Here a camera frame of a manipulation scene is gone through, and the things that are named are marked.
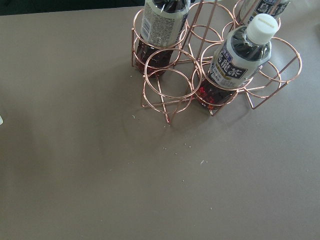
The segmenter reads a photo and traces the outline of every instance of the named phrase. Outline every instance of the bottle cap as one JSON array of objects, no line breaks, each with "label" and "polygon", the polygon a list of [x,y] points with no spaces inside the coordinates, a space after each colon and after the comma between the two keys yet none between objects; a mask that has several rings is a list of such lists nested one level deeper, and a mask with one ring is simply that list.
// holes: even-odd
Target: bottle cap
[{"label": "bottle cap", "polygon": [[249,23],[246,34],[251,42],[263,45],[268,43],[277,31],[277,21],[272,16],[261,13]]}]

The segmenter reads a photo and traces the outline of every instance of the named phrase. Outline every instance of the clear plastic bottle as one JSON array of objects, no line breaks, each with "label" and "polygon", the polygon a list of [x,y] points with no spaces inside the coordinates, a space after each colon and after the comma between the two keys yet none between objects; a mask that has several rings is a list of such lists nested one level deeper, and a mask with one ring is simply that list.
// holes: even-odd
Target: clear plastic bottle
[{"label": "clear plastic bottle", "polygon": [[[277,0],[259,0],[256,3],[255,2],[256,0],[244,0],[237,19],[238,23],[242,22],[244,25],[248,25],[258,14],[270,15]],[[289,3],[290,0],[281,0],[271,16],[277,20]]]},{"label": "clear plastic bottle", "polygon": [[[231,95],[245,85],[271,57],[271,38],[278,30],[277,21],[268,14],[258,14],[247,26],[240,26],[228,34],[213,55],[208,77],[225,89],[204,79],[197,95],[210,104],[227,102]],[[198,98],[203,106],[214,109]]]},{"label": "clear plastic bottle", "polygon": [[[145,0],[141,37],[157,47],[174,45],[183,31],[189,8],[190,0]],[[157,50],[139,41],[136,54],[143,64],[136,59],[136,66],[141,73],[144,73],[147,59]],[[162,51],[151,59],[149,65],[156,68],[168,66],[172,52]]]}]

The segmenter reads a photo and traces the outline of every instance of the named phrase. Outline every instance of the red liquid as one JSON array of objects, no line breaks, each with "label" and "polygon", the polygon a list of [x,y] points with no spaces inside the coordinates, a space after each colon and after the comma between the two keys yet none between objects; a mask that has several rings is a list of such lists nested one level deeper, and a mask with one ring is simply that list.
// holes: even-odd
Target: red liquid
[{"label": "red liquid", "polygon": [[[136,67],[139,69],[141,73],[145,72],[145,63],[147,59],[150,57],[151,54],[156,52],[158,49],[153,48],[149,45],[144,44],[142,41],[139,41],[138,48],[136,50],[136,55],[138,59],[143,62],[139,62],[138,59],[135,60]],[[151,60],[148,63],[148,68],[147,68],[147,74],[152,73],[156,69],[151,68],[164,68],[169,65],[170,63],[170,58],[172,55],[173,51],[172,50],[165,50],[161,51],[160,53],[156,54],[151,58]],[[158,71],[156,74],[153,74],[151,77],[160,76],[164,73],[165,71]]]},{"label": "red liquid", "polygon": [[[231,96],[235,93],[235,91],[226,91],[222,90],[214,85],[212,85],[208,80],[203,80],[200,88],[198,91],[196,91],[196,94],[201,97],[204,101],[210,104],[224,104],[226,103]],[[220,106],[213,106],[210,104],[207,104],[206,102],[202,101],[200,98],[197,98],[198,102],[210,109],[218,109]]]}]

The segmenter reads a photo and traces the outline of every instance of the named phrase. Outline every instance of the dark floor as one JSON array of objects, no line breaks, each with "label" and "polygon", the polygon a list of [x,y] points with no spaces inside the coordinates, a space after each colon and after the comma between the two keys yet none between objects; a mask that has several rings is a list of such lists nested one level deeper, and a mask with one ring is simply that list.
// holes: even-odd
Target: dark floor
[{"label": "dark floor", "polygon": [[0,15],[142,6],[145,0],[0,0]]}]

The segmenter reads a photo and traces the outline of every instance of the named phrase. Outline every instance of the tabletop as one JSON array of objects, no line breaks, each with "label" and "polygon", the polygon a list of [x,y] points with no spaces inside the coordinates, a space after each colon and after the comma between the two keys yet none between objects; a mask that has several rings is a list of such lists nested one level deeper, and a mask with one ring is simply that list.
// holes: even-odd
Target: tabletop
[{"label": "tabletop", "polygon": [[277,33],[298,79],[172,126],[140,105],[139,9],[0,16],[0,239],[320,239],[318,1]]}]

